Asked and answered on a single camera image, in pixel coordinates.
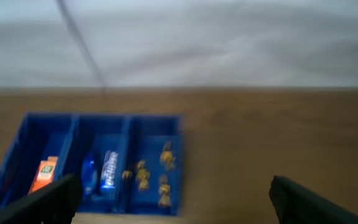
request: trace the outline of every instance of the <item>blue object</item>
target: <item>blue object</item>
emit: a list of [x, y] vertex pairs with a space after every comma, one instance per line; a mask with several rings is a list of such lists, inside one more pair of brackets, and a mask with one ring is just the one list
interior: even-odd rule
[[[179, 116], [30, 113], [0, 167], [0, 207], [27, 195], [40, 161], [58, 156], [54, 180], [81, 176], [79, 212], [176, 215], [183, 161], [180, 121]], [[169, 171], [160, 163], [167, 141], [176, 157], [176, 168]], [[146, 191], [139, 191], [135, 181], [140, 160], [150, 172]], [[122, 179], [125, 170], [132, 171], [130, 179]], [[162, 174], [171, 185], [168, 208], [158, 206]]]

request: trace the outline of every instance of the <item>white fabric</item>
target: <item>white fabric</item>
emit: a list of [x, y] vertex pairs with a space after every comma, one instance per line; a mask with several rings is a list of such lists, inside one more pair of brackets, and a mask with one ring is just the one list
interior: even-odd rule
[[67, 0], [103, 84], [54, 1], [3, 2], [1, 86], [358, 86], [358, 0]]

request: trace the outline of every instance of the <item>compartment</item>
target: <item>compartment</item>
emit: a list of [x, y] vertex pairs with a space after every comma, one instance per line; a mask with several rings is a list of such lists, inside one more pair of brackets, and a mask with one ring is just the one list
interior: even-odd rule
[[71, 143], [71, 116], [28, 114], [0, 168], [0, 207], [27, 195], [41, 160], [58, 156], [55, 179]]
[[[118, 203], [118, 188], [121, 183], [121, 173], [125, 166], [127, 153], [127, 119], [122, 116], [110, 115], [80, 115], [75, 128], [75, 140], [71, 145], [67, 162], [62, 174], [81, 176], [85, 168], [84, 162], [92, 162], [96, 169], [95, 190], [90, 195], [84, 195], [79, 211], [82, 212], [111, 212]], [[117, 153], [114, 173], [114, 187], [101, 189], [100, 177], [106, 153]], [[81, 177], [83, 185], [89, 183]]]
[[[127, 213], [174, 215], [178, 207], [178, 178], [181, 171], [179, 119], [176, 116], [136, 116], [131, 122], [131, 144], [127, 169], [136, 167], [136, 164], [145, 160], [145, 168], [150, 172], [149, 189], [139, 191], [139, 182], [136, 181], [136, 169], [133, 168], [131, 182], [127, 187]], [[173, 155], [176, 157], [175, 169], [166, 171], [160, 163], [160, 155], [167, 141], [172, 143]], [[168, 208], [159, 207], [160, 194], [159, 178], [167, 175], [171, 186], [171, 203]]]

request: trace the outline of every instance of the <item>brown wooden surface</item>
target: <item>brown wooden surface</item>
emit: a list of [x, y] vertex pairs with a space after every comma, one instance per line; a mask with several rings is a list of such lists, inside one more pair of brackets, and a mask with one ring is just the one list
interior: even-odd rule
[[285, 175], [358, 214], [358, 91], [0, 95], [0, 164], [26, 111], [178, 113], [186, 171], [177, 218], [77, 214], [75, 223], [278, 223]]

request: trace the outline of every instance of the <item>blue plastic organizer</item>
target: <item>blue plastic organizer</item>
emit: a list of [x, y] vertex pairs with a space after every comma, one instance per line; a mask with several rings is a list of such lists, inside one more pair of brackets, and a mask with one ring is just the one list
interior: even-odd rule
[[[41, 160], [58, 156], [55, 179], [81, 174], [85, 157], [103, 160], [106, 151], [118, 153], [114, 189], [84, 195], [79, 212], [176, 215], [180, 203], [182, 138], [179, 116], [110, 114], [28, 114], [0, 167], [0, 207], [26, 196]], [[176, 168], [160, 163], [164, 144], [172, 143]], [[150, 188], [139, 192], [135, 165], [145, 160]], [[121, 174], [132, 170], [130, 180]], [[158, 206], [159, 177], [171, 185], [172, 206]]]

